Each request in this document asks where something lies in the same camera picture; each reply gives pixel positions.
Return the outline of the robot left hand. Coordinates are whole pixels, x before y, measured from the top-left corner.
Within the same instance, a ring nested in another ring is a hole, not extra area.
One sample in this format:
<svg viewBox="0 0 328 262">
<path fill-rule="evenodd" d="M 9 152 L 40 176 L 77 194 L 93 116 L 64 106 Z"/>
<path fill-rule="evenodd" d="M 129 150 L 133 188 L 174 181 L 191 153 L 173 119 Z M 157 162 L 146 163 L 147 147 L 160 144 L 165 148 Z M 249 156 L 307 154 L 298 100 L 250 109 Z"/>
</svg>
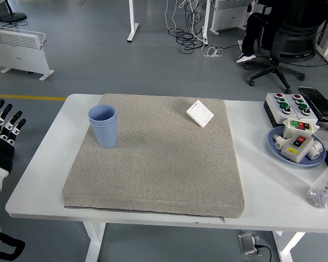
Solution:
<svg viewBox="0 0 328 262">
<path fill-rule="evenodd" d="M 15 152 L 14 144 L 26 119 L 22 118 L 22 111 L 16 112 L 9 120 L 7 115 L 13 108 L 11 103 L 5 105 L 3 99 L 0 100 L 0 191 L 2 183 L 13 167 L 13 156 Z"/>
</svg>

